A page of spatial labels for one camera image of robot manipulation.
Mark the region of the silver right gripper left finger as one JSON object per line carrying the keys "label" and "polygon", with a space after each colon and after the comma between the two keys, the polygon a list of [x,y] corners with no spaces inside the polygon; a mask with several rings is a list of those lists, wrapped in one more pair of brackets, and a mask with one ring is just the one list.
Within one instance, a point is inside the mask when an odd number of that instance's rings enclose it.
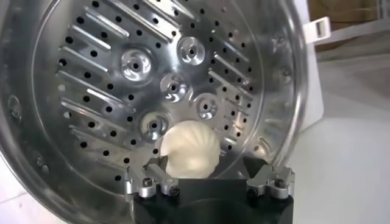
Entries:
{"label": "silver right gripper left finger", "polygon": [[167,156],[150,159],[145,165],[130,165],[125,175],[125,199],[130,203],[136,196],[152,198],[157,193],[175,197],[180,192],[179,181],[166,171]]}

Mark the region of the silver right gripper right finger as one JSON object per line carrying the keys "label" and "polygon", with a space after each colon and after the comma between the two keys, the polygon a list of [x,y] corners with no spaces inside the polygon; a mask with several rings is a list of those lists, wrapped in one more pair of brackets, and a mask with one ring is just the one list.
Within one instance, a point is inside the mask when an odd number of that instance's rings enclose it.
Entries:
{"label": "silver right gripper right finger", "polygon": [[244,166],[249,174],[246,181],[247,196],[261,197],[270,194],[278,200],[284,200],[294,195],[295,173],[289,167],[276,169],[261,158],[245,156]]}

